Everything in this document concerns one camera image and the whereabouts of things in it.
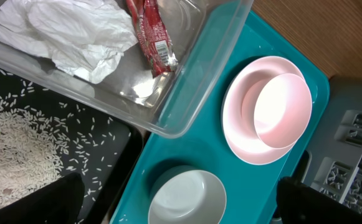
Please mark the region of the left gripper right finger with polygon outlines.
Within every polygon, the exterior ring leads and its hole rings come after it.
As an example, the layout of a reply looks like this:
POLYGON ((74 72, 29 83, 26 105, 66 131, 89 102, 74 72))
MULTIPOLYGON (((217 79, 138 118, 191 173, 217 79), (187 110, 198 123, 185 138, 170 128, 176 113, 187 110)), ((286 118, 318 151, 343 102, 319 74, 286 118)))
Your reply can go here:
POLYGON ((283 223, 362 224, 359 213, 291 177, 279 180, 276 201, 283 223))

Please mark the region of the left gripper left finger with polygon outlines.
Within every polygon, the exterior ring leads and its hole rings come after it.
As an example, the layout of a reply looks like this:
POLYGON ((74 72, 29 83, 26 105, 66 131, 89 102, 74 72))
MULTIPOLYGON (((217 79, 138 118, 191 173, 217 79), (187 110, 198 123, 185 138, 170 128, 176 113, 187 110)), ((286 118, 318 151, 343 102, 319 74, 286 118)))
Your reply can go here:
POLYGON ((0 224, 75 223, 85 186, 73 172, 0 209, 0 224))

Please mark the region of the rice grains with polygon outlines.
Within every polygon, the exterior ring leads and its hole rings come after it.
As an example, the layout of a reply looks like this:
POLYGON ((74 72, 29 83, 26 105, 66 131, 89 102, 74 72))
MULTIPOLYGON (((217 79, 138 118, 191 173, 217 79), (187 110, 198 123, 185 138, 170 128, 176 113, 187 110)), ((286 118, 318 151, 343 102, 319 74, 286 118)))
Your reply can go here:
POLYGON ((3 109, 0 96, 0 208, 53 183, 61 175, 60 142, 39 131, 25 112, 3 109))

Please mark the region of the pink shallow bowl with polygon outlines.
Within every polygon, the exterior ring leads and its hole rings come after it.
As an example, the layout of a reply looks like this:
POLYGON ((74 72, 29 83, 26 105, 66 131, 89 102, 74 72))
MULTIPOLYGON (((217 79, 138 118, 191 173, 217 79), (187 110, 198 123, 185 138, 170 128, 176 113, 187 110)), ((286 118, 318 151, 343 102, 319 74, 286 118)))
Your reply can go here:
POLYGON ((254 152, 294 144, 308 126, 312 97, 305 80, 283 73, 253 84, 242 102, 241 116, 254 152))

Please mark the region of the white round plate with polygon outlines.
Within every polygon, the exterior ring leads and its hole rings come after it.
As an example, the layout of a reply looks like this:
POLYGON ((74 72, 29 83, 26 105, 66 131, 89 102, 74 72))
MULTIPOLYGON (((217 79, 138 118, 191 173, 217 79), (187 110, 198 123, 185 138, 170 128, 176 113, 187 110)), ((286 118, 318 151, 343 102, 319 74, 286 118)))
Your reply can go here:
POLYGON ((297 142, 283 149, 254 152, 250 135, 241 116, 242 102, 247 90, 264 78, 283 73, 296 74, 305 80, 300 69, 290 60, 278 56, 266 56, 254 60, 243 68, 226 91, 221 112, 222 130, 231 151, 246 163, 270 164, 286 155, 297 142))

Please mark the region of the small grey-white bowl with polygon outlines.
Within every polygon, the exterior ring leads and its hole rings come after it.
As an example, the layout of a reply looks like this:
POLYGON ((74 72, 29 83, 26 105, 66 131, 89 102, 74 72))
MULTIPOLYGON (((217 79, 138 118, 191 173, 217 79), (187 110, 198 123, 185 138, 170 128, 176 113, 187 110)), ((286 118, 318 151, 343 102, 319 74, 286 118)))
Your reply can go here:
POLYGON ((226 188, 213 173, 173 167, 153 184, 149 224, 218 224, 227 206, 226 188))

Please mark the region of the white napkin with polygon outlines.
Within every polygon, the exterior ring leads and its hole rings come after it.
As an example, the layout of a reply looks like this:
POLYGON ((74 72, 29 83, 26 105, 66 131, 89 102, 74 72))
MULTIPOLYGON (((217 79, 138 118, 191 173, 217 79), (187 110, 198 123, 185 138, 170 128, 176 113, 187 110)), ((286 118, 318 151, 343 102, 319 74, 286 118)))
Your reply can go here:
POLYGON ((10 0, 0 6, 0 42, 97 84, 138 41, 115 1, 10 0))

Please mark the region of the red snack wrapper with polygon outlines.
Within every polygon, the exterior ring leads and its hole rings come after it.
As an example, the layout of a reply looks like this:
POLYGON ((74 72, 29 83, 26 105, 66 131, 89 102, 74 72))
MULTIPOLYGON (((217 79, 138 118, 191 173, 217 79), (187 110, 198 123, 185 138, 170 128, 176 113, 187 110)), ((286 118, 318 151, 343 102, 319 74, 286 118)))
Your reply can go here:
POLYGON ((161 19, 157 0, 126 0, 136 37, 151 67, 152 76, 174 72, 178 60, 172 42, 161 19))

